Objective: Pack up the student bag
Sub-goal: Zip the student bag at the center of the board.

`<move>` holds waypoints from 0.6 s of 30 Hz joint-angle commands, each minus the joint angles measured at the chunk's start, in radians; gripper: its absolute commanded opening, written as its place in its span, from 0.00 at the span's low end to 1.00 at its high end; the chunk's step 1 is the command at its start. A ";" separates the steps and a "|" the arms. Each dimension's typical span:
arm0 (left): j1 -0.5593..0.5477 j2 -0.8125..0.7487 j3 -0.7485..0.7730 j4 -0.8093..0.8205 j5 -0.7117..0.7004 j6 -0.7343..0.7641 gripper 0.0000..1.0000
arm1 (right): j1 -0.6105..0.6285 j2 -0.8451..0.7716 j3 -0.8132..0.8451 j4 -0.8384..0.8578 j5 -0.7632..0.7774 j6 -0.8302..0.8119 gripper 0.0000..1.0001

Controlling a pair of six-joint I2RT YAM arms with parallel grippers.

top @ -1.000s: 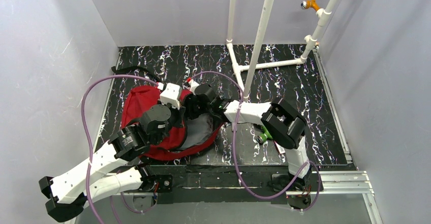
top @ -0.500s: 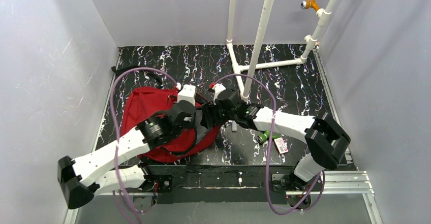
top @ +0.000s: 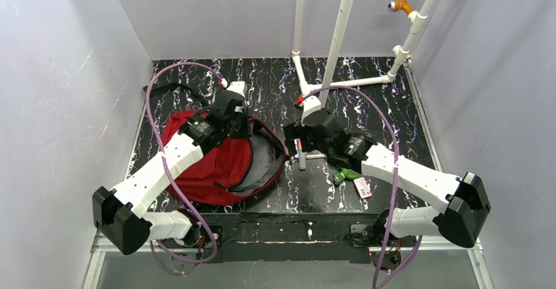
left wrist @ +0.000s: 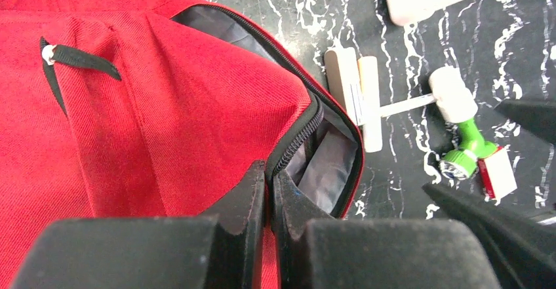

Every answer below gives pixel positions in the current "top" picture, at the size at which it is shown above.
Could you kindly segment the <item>red student backpack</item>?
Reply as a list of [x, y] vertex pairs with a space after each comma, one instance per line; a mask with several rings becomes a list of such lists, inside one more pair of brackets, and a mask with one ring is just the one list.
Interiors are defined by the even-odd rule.
[[200, 137], [201, 147], [207, 149], [200, 161], [175, 177], [176, 186], [168, 185], [167, 192], [175, 197], [183, 193], [201, 204], [225, 206], [274, 185], [287, 158], [283, 143], [263, 121], [249, 113], [250, 137], [228, 138], [208, 121], [210, 105], [173, 113], [163, 129], [163, 145], [183, 132], [193, 132]]

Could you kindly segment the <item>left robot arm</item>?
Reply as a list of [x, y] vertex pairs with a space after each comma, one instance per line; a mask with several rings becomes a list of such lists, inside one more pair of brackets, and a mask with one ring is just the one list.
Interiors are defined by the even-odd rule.
[[186, 237], [193, 223], [184, 213], [148, 208], [173, 180], [224, 140], [248, 136], [245, 91], [243, 83], [232, 83], [216, 95], [205, 117], [192, 116], [132, 176], [93, 193], [94, 224], [122, 254], [133, 254], [148, 241]]

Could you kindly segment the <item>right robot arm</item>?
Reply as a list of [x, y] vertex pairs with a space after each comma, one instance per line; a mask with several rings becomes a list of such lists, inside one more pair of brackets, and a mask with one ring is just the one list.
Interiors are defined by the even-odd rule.
[[480, 176], [458, 177], [426, 167], [400, 155], [361, 132], [348, 132], [336, 118], [319, 109], [283, 126], [289, 151], [317, 150], [332, 166], [390, 183], [426, 202], [418, 208], [384, 211], [374, 224], [377, 235], [393, 239], [407, 236], [442, 236], [462, 248], [475, 246], [491, 211]]

